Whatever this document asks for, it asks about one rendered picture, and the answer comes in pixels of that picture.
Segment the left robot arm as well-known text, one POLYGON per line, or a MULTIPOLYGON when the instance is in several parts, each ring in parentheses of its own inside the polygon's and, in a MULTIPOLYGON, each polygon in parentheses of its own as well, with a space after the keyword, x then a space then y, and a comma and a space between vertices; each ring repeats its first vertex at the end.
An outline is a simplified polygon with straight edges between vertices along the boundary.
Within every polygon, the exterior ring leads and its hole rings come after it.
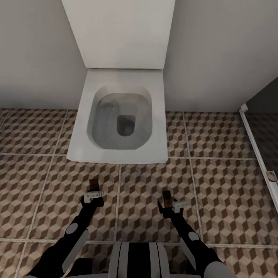
POLYGON ((66 229, 64 237, 49 247, 40 261, 25 278, 60 278, 63 277, 71 263, 88 238, 87 227, 97 207, 104 205, 104 191, 88 191, 81 198, 81 212, 66 229))

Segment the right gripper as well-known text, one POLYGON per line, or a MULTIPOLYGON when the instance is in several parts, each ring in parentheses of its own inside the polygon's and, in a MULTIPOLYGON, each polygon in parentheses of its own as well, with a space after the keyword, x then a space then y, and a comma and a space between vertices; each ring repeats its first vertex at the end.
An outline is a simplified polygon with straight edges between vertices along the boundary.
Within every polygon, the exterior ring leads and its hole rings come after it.
MULTIPOLYGON (((176 202, 177 199, 174 198, 174 201, 176 202)), ((185 220, 185 218, 183 217, 184 208, 180 208, 180 213, 175 213, 172 210, 172 207, 163 208, 159 201, 158 201, 158 208, 160 213, 163 213, 164 219, 170 218, 174 226, 176 225, 176 222, 180 221, 181 219, 185 220)))

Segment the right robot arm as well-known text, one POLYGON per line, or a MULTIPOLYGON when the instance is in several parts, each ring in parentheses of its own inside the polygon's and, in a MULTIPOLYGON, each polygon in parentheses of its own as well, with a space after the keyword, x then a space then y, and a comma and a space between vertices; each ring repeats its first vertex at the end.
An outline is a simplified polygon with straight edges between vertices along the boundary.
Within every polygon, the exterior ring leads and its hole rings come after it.
POLYGON ((170 218, 180 235, 180 245, 191 265, 201 278, 238 278, 218 258, 212 248, 208 248, 199 235, 186 223, 183 217, 184 207, 188 207, 189 201, 178 201, 174 198, 173 207, 163 208, 158 201, 160 213, 164 219, 170 218))

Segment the mousetrap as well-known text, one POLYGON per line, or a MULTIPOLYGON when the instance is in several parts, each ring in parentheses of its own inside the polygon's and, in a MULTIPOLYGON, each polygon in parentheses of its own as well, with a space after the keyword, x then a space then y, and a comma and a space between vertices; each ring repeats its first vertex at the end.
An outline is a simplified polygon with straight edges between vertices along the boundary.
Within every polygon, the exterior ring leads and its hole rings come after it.
POLYGON ((98 178, 90 179, 89 182, 91 192, 99 190, 98 178))
POLYGON ((169 191, 163 191, 163 200, 164 200, 165 208, 173 207, 170 190, 169 191))

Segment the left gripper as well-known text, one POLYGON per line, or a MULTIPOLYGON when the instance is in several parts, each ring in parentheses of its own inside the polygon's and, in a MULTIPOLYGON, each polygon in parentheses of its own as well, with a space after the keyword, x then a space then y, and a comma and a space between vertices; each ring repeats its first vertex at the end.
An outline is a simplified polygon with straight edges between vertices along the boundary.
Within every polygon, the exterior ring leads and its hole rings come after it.
POLYGON ((94 198, 90 203, 85 203, 84 202, 84 197, 81 198, 80 200, 82 204, 82 210, 88 210, 89 212, 92 213, 92 216, 96 210, 97 207, 102 207, 104 205, 104 200, 102 197, 96 197, 94 198))

